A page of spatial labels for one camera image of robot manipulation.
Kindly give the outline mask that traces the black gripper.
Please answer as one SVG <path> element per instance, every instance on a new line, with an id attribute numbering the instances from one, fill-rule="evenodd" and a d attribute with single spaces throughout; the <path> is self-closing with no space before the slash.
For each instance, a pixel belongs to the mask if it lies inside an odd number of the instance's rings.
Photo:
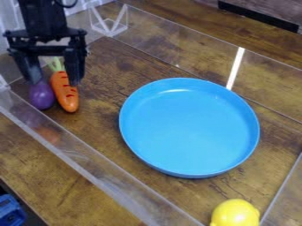
<path id="1" fill-rule="evenodd" d="M 85 35 L 85 30 L 71 27 L 51 35 L 29 35 L 24 29 L 4 32 L 9 51 L 47 57 L 64 56 L 65 72 L 72 87 L 77 86 L 85 76 Z M 43 78 L 39 59 L 35 55 L 15 55 L 19 70 L 25 80 L 33 85 Z"/>

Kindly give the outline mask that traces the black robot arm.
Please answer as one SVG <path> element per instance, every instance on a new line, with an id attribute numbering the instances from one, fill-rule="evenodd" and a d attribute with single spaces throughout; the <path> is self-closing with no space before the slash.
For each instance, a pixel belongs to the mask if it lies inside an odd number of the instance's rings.
<path id="1" fill-rule="evenodd" d="M 63 57 L 71 86 L 76 86 L 85 75 L 87 31 L 67 26 L 61 0 L 17 0 L 25 28 L 7 30 L 8 53 L 17 68 L 32 84 L 43 78 L 39 57 Z"/>

